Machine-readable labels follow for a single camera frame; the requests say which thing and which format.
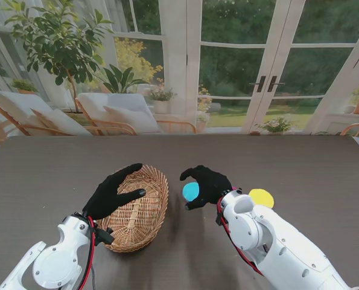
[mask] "grass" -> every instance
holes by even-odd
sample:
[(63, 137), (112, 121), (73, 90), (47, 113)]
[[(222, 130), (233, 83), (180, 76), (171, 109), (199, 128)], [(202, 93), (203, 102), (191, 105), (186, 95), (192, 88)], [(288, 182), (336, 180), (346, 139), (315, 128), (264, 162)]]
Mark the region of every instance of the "grass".
[[(208, 127), (241, 127), (247, 109), (248, 106), (223, 105), (220, 112), (210, 114)], [(263, 122), (290, 114), (294, 127), (303, 129), (315, 110), (315, 106), (270, 105)]]

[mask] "blue ball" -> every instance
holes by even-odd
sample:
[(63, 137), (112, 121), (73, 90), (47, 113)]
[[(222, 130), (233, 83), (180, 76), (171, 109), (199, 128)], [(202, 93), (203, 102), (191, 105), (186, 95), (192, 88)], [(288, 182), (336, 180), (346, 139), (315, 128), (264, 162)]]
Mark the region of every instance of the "blue ball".
[(187, 183), (183, 190), (182, 195), (187, 201), (193, 201), (199, 195), (199, 185), (197, 182)]

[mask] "tabletop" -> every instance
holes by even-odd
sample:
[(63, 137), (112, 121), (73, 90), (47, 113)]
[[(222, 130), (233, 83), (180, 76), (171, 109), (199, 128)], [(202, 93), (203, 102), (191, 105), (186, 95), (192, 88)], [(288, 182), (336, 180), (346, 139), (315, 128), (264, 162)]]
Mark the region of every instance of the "tabletop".
[[(199, 164), (244, 192), (269, 191), (273, 209), (311, 239), (350, 286), (359, 286), (357, 143), (337, 136), (243, 135), (10, 138), (0, 148), (0, 283), (36, 242), (59, 241), (57, 224), (80, 211), (108, 174), (139, 162), (168, 178), (165, 221), (137, 252), (99, 245), (97, 289), (268, 289), (215, 223), (214, 205), (185, 210), (186, 182), (179, 176)], [(78, 252), (81, 265), (86, 252)], [(30, 275), (24, 286), (40, 289)], [(91, 277), (85, 289), (92, 289)]]

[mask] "wooden chair frame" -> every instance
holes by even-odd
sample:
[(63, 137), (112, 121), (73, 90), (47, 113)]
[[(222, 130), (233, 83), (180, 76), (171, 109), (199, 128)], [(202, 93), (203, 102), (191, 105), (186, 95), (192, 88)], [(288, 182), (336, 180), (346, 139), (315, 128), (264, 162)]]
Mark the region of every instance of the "wooden chair frame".
[[(0, 107), (0, 114), (3, 115), (12, 124), (14, 124), (17, 127), (17, 129), (19, 129), (25, 136), (31, 136), (31, 134), (27, 131), (27, 129), (49, 132), (54, 136), (73, 136), (71, 134), (64, 133), (64, 132), (62, 132), (60, 130), (51, 129), (51, 128), (48, 128), (48, 127), (37, 127), (37, 126), (32, 126), (32, 125), (22, 125), (16, 119), (14, 119), (7, 111), (3, 110), (1, 107)], [(83, 126), (83, 127), (86, 130), (94, 131), (94, 132), (101, 132), (101, 130), (106, 130), (106, 131), (120, 131), (122, 133), (125, 133), (127, 135), (131, 135), (131, 136), (136, 135), (135, 131), (128, 130), (128, 129), (121, 128), (121, 127), (98, 127), (98, 126)]]
[[(93, 126), (95, 127), (99, 127), (97, 126), (97, 124), (106, 124), (106, 125), (113, 125), (113, 126), (119, 126), (122, 129), (126, 129), (130, 132), (132, 132), (134, 135), (136, 134), (135, 129), (129, 125), (129, 124), (125, 124), (125, 123), (119, 123), (119, 122), (109, 122), (109, 121), (101, 121), (101, 120), (97, 120), (97, 119), (93, 119), (91, 118), (87, 111), (85, 111), (84, 107), (81, 105), (81, 103), (79, 102), (79, 100), (76, 98), (76, 104), (78, 105), (78, 107), (81, 109), (81, 111), (83, 112), (84, 116), (87, 118), (87, 120), (89, 120)], [(179, 122), (179, 121), (156, 121), (158, 124), (162, 123), (162, 124), (169, 124), (169, 133), (172, 133), (172, 125), (173, 124), (178, 124), (180, 125), (181, 131), (183, 130), (183, 126), (190, 126), (191, 130), (193, 131), (194, 134), (197, 133), (197, 129), (195, 128), (195, 126), (189, 122)], [(98, 130), (98, 134), (99, 135), (104, 135), (103, 132), (101, 130), (106, 130), (106, 127), (101, 127), (102, 129)]]
[[(352, 128), (355, 128), (355, 127), (359, 127), (359, 123), (355, 123), (355, 124), (351, 124), (349, 125), (346, 129), (344, 129), (341, 133), (340, 133), (340, 136), (344, 136), (346, 135), (346, 133), (351, 130)], [(359, 130), (358, 132), (356, 133), (356, 135), (354, 137), (358, 137), (359, 136)]]

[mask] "black glove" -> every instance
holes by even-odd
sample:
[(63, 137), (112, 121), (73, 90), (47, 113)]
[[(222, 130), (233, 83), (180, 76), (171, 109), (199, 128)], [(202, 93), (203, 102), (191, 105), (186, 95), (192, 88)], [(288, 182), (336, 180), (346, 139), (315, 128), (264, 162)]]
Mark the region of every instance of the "black glove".
[(208, 202), (217, 204), (224, 190), (232, 190), (232, 185), (226, 176), (212, 171), (203, 165), (185, 170), (180, 175), (180, 180), (183, 181), (189, 176), (198, 182), (199, 195), (195, 200), (186, 204), (187, 210), (203, 207)]
[(83, 208), (83, 214), (90, 216), (92, 219), (104, 219), (118, 207), (145, 196), (145, 190), (142, 188), (118, 195), (118, 187), (127, 175), (138, 171), (140, 168), (142, 168), (142, 164), (136, 163), (107, 176), (107, 178), (99, 184), (94, 195), (88, 200)]

